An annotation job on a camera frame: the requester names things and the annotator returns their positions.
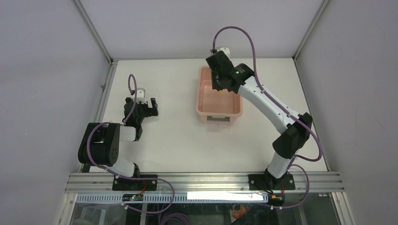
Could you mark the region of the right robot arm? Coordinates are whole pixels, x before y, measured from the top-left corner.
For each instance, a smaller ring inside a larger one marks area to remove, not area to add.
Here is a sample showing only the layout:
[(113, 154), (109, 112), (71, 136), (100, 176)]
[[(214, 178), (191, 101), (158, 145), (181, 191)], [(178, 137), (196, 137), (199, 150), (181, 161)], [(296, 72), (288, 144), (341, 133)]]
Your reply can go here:
[(248, 100), (280, 134), (272, 143), (275, 153), (264, 172), (265, 185), (271, 190), (278, 189), (283, 184), (293, 156), (309, 139), (312, 116), (299, 114), (278, 102), (259, 82), (254, 70), (244, 63), (233, 65), (223, 51), (207, 57), (206, 62), (211, 71), (213, 89), (234, 92)]

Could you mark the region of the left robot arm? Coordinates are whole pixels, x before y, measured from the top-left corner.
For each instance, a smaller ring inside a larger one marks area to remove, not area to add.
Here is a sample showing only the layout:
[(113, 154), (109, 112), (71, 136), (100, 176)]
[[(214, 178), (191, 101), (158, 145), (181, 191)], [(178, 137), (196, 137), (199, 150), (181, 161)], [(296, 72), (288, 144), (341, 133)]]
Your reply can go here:
[(78, 160), (82, 164), (97, 166), (123, 178), (123, 184), (129, 190), (141, 185), (141, 175), (137, 164), (119, 154), (120, 142), (137, 142), (143, 133), (145, 118), (158, 116), (158, 104), (155, 98), (148, 102), (145, 98), (126, 98), (123, 124), (103, 122), (89, 123), (78, 150)]

